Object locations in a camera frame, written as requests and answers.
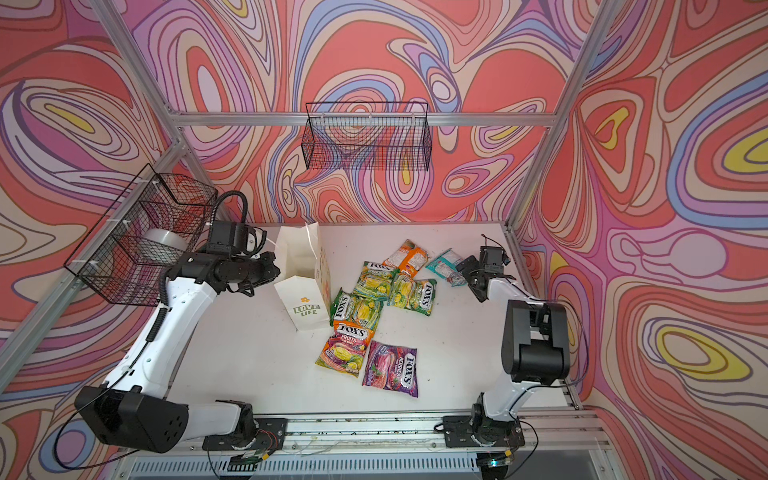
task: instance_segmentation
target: black wire basket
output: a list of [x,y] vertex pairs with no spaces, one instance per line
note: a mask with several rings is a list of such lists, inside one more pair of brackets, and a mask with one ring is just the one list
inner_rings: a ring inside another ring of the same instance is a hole
[[301,150],[307,170],[429,170],[429,104],[318,101],[306,104]]
[[142,180],[142,170],[125,187],[143,188],[127,213],[87,260],[73,260],[86,239],[105,224],[104,212],[67,258],[65,268],[79,277],[109,303],[155,306],[160,274],[194,248],[217,197],[214,187],[180,174],[159,174],[152,170]]

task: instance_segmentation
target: fox's springfield candy bag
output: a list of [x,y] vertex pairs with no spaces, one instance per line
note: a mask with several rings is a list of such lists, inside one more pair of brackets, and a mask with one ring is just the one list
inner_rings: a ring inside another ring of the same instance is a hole
[[416,387],[416,349],[371,342],[362,384],[419,397]]
[[389,302],[387,305],[396,306],[398,308],[406,308],[408,301],[411,300],[411,294],[413,293],[416,282],[411,280],[411,277],[404,273],[398,273],[395,277],[395,281],[392,282],[392,293],[389,294]]
[[317,357],[317,365],[357,376],[373,338],[373,330],[352,322],[334,322],[333,335]]
[[427,269],[437,273],[442,279],[450,283],[451,286],[466,285],[467,280],[464,280],[464,277],[456,270],[456,265],[461,263],[461,261],[462,258],[449,248],[429,262]]
[[437,280],[416,280],[414,282],[411,298],[406,305],[406,310],[423,313],[427,316],[432,314],[432,305],[435,303],[435,285]]
[[353,293],[371,300],[386,301],[389,299],[392,279],[395,278],[396,273],[396,268],[381,263],[365,262]]
[[376,330],[382,308],[384,302],[345,293],[343,289],[339,289],[331,304],[331,325],[334,322],[352,322]]
[[416,272],[427,263],[427,252],[418,247],[411,240],[406,242],[395,253],[384,260],[386,266],[399,268],[401,273],[406,273],[413,278]]

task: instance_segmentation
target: white tabletop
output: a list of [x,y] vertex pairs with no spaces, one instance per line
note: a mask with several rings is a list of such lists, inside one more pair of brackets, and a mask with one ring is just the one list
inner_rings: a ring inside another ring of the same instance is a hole
[[[268,228],[276,239],[279,227]],[[363,261],[384,261],[405,239],[432,253],[449,247],[478,255],[481,233],[506,245],[496,223],[321,227],[332,296],[351,292]],[[267,243],[266,250],[272,250]],[[506,273],[518,276],[514,263]],[[438,278],[423,269],[417,279]],[[418,350],[417,399],[362,386],[360,377],[315,365],[333,329],[297,333],[273,286],[256,296],[222,293],[193,334],[168,399],[179,403],[232,399],[257,414],[402,412],[468,409],[503,373],[505,306],[480,303],[469,288],[439,280],[431,316],[384,307],[374,339]],[[560,389],[537,389],[525,407],[565,407]]]

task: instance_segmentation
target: patterned wall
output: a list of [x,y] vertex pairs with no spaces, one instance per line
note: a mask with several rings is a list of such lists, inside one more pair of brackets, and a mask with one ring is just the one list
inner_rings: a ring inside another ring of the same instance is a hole
[[604,45],[528,268],[585,320],[629,478],[768,478],[768,5],[633,0]]
[[[0,2],[0,343],[61,272],[87,229],[167,147],[87,0]],[[57,427],[74,394],[98,384],[132,343],[144,309],[90,290],[0,395],[0,478],[47,478]],[[83,422],[61,455],[74,465],[111,455]],[[95,478],[98,471],[71,478]]]
[[[553,111],[591,2],[131,3],[123,15],[180,111],[302,111],[307,101],[423,100],[432,111]],[[302,128],[191,127],[253,220],[505,220],[541,129],[433,129],[433,168],[305,172]]]

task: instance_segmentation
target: white paper bag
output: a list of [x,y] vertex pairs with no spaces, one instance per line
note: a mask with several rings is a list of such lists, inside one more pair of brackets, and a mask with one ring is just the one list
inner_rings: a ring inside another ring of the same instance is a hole
[[297,330],[328,326],[331,279],[319,225],[281,227],[275,243],[275,290]]

